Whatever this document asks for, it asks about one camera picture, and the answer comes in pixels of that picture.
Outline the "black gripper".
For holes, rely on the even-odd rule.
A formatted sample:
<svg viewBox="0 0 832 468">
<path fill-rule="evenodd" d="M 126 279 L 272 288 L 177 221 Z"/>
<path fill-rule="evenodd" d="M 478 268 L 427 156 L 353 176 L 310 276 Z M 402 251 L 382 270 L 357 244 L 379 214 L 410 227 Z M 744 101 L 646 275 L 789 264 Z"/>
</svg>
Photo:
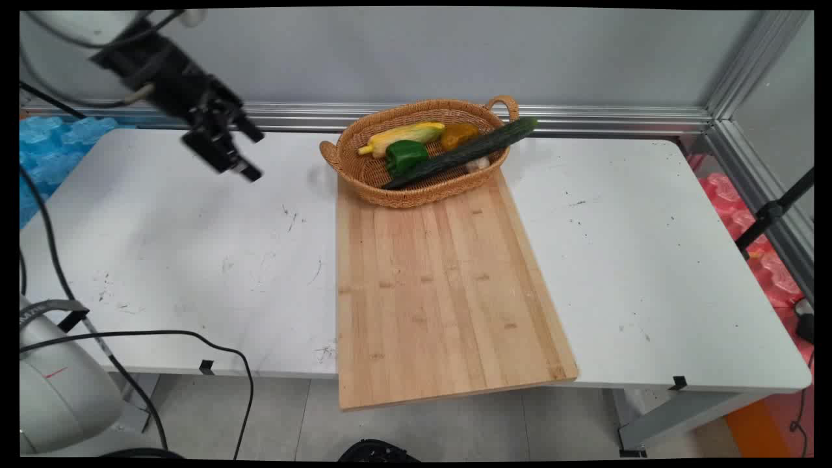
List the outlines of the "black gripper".
<svg viewBox="0 0 832 468">
<path fill-rule="evenodd" d="M 220 125 L 241 131 L 252 142 L 265 134 L 248 118 L 241 99 L 217 76 L 206 72 L 188 55 L 154 55 L 146 63 L 148 83 L 153 86 L 146 101 L 191 127 L 218 118 Z M 263 173 L 242 156 L 229 131 L 191 129 L 182 142 L 218 173 L 232 171 L 250 183 Z"/>
</svg>

